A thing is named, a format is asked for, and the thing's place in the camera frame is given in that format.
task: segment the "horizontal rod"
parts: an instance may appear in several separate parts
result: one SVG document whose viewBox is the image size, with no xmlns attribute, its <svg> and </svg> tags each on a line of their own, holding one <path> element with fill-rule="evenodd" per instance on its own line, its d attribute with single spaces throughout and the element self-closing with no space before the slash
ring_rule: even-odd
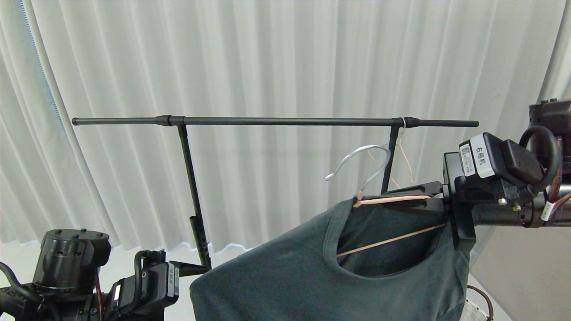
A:
<svg viewBox="0 0 571 321">
<path fill-rule="evenodd" d="M 478 127 L 477 121 L 425 120 L 405 118 L 262 118 L 262 117 L 183 117 L 158 116 L 148 118 L 74 118 L 74 125 L 270 125 L 270 126 L 418 126 Z"/>
</svg>

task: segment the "white label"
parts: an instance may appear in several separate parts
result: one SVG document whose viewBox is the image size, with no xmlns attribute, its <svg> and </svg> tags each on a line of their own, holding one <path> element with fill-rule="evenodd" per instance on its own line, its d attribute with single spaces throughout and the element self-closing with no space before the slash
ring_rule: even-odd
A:
<svg viewBox="0 0 571 321">
<path fill-rule="evenodd" d="M 180 270 L 175 267 L 175 295 L 178 295 Z"/>
<path fill-rule="evenodd" d="M 493 176 L 496 172 L 494 172 L 492 163 L 490 163 L 490 156 L 488 155 L 488 149 L 484 141 L 484 134 L 471 138 L 470 145 L 472 146 L 472 155 L 474 156 L 478 176 L 480 176 L 480 178 Z"/>
<path fill-rule="evenodd" d="M 175 295 L 175 265 L 168 263 L 168 283 L 167 283 L 167 296 L 171 298 Z"/>
<path fill-rule="evenodd" d="M 464 144 L 460 146 L 460 159 L 462 159 L 462 170 L 464 171 L 464 176 L 472 176 L 476 173 L 474 168 L 474 160 L 472 160 L 472 150 L 470 149 L 470 144 Z"/>
<path fill-rule="evenodd" d="M 553 206 L 555 206 L 554 203 L 550 203 L 550 202 L 545 202 L 545 207 L 543 208 L 543 213 L 541 213 L 540 218 L 544 221 L 549 221 L 549 219 L 551 218 L 551 214 L 553 213 Z"/>
</svg>

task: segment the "curtain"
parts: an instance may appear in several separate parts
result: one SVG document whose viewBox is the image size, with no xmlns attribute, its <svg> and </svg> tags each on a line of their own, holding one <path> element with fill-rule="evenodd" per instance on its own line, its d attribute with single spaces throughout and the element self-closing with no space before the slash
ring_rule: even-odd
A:
<svg viewBox="0 0 571 321">
<path fill-rule="evenodd" d="M 442 181 L 443 153 L 518 139 L 565 1 L 1 2 L 2 241 L 56 227 L 124 248 L 194 246 L 176 129 L 72 117 L 412 116 L 392 178 Z M 352 197 L 388 128 L 190 126 L 208 240 L 252 247 Z M 367 188 L 377 194 L 380 180 Z M 478 231 L 479 235 L 487 232 Z"/>
</svg>

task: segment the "t-shirt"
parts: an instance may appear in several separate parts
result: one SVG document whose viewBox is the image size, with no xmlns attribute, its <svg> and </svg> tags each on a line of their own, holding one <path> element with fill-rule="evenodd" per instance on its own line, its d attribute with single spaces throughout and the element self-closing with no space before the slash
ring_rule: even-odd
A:
<svg viewBox="0 0 571 321">
<path fill-rule="evenodd" d="M 340 202 L 197 278 L 196 320 L 459 320 L 469 259 L 454 250 L 448 217 L 352 205 Z"/>
</svg>

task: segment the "metal hanger hook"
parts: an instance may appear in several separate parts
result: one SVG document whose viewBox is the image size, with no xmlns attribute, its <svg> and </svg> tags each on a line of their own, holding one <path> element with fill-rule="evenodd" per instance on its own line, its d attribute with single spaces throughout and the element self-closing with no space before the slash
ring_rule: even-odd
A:
<svg viewBox="0 0 571 321">
<path fill-rule="evenodd" d="M 349 158 L 355 156 L 356 154 L 367 150 L 367 149 L 382 149 L 385 152 L 387 152 L 387 157 L 385 158 L 385 161 L 383 162 L 383 164 L 381 165 L 381 167 L 379 167 L 379 170 L 377 170 L 373 175 L 371 175 L 371 177 L 369 177 L 365 183 L 363 184 L 363 186 L 361 187 L 361 189 L 359 191 L 363 191 L 365 189 L 365 186 L 367 186 L 368 183 L 370 183 L 375 177 L 377 177 L 379 174 L 381 174 L 381 172 L 383 171 L 383 169 L 385 169 L 385 167 L 387 166 L 389 159 L 391 158 L 391 150 L 381 146 L 381 145 L 366 145 L 366 146 L 361 146 L 358 149 L 355 149 L 354 151 L 352 151 L 351 153 L 349 153 L 347 156 L 345 156 L 341 162 L 339 163 L 339 165 L 337 166 L 337 168 L 335 169 L 335 171 L 333 171 L 331 174 L 325 176 L 325 180 L 330 180 L 331 178 L 333 178 L 333 176 L 335 176 L 335 174 L 337 174 L 337 172 L 339 171 L 339 169 L 343 166 L 343 164 L 349 160 Z"/>
</svg>

